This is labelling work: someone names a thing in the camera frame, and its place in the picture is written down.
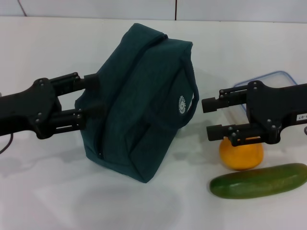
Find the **green cucumber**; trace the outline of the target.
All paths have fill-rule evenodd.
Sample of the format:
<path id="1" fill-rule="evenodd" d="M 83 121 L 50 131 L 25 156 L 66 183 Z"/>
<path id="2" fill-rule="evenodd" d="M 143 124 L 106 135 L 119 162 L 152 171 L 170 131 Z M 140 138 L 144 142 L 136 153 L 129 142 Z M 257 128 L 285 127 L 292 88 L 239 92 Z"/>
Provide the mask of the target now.
<path id="1" fill-rule="evenodd" d="M 307 165 L 289 163 L 218 176 L 209 183 L 212 194 L 225 199 L 251 199 L 296 189 L 307 182 Z"/>

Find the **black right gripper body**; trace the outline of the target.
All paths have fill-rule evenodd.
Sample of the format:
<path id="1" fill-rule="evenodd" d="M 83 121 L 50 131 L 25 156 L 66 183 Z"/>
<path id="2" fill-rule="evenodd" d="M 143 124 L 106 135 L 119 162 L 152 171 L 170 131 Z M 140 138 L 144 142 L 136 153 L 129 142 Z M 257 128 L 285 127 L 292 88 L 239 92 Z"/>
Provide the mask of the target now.
<path id="1" fill-rule="evenodd" d="M 277 144 L 289 126 L 307 124 L 307 83 L 281 88 L 256 80 L 247 84 L 247 115 L 257 141 Z"/>

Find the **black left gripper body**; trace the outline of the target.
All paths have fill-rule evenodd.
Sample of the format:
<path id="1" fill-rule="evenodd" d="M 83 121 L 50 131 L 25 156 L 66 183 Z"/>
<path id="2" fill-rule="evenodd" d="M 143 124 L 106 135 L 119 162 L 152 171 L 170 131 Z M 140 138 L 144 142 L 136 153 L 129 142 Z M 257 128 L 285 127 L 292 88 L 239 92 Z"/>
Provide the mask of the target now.
<path id="1" fill-rule="evenodd" d="M 53 85 L 47 78 L 35 80 L 27 90 L 0 97 L 0 136 L 33 131 L 39 139 L 53 135 L 49 119 L 60 109 Z"/>

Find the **clear blue-rimmed plastic container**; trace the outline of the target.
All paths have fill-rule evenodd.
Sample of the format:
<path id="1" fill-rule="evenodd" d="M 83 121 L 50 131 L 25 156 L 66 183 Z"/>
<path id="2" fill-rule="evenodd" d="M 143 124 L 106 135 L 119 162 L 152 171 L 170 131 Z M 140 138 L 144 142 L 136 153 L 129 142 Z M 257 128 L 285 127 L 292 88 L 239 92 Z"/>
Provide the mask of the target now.
<path id="1" fill-rule="evenodd" d="M 273 88 L 281 88 L 281 87 L 297 85 L 297 82 L 293 79 L 293 77 L 290 74 L 280 70 L 259 77 L 255 77 L 252 79 L 244 80 L 242 82 L 238 82 L 234 85 L 234 87 L 245 86 L 251 81 L 261 81 L 265 85 Z M 223 112 L 227 118 L 227 121 L 230 124 L 240 125 L 248 123 L 248 118 L 246 115 L 246 104 L 240 104 L 228 107 L 226 109 L 223 109 Z"/>

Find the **dark teal insulated bag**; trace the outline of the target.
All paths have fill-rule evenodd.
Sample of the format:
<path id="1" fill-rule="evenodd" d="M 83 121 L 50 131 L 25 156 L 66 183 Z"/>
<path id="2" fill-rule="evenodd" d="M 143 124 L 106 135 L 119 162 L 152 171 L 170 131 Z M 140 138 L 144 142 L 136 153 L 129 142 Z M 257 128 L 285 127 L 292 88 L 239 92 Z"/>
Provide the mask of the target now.
<path id="1" fill-rule="evenodd" d="M 192 46 L 139 23 L 124 34 L 97 72 L 99 89 L 75 102 L 104 107 L 81 131 L 88 159 L 142 183 L 154 177 L 199 101 Z"/>

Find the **orange pear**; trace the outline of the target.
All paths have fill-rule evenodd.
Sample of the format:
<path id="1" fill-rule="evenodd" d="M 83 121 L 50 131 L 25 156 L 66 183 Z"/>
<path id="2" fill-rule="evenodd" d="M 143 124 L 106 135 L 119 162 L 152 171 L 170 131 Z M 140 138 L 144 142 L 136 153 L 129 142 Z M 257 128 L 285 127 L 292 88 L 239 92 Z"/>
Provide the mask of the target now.
<path id="1" fill-rule="evenodd" d="M 219 146 L 222 163 L 236 171 L 255 168 L 263 161 L 264 149 L 261 143 L 232 146 L 228 138 L 224 138 Z"/>

